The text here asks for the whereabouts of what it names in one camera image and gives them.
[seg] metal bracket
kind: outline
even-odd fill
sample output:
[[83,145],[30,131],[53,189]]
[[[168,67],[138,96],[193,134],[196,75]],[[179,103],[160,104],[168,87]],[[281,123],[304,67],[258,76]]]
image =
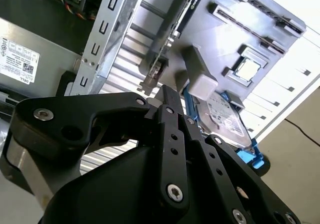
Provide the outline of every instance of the metal bracket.
[[99,88],[107,78],[132,22],[137,5],[138,0],[102,0],[70,95],[94,94],[100,91]]

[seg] hard drive label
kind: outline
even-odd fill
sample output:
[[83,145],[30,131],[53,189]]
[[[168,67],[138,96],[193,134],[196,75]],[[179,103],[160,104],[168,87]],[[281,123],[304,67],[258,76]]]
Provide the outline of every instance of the hard drive label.
[[209,111],[212,120],[219,126],[224,126],[230,132],[241,137],[243,133],[239,118],[234,114],[230,104],[225,101],[219,94],[214,93],[208,101]]
[[40,55],[3,37],[0,45],[0,73],[25,84],[33,83]]

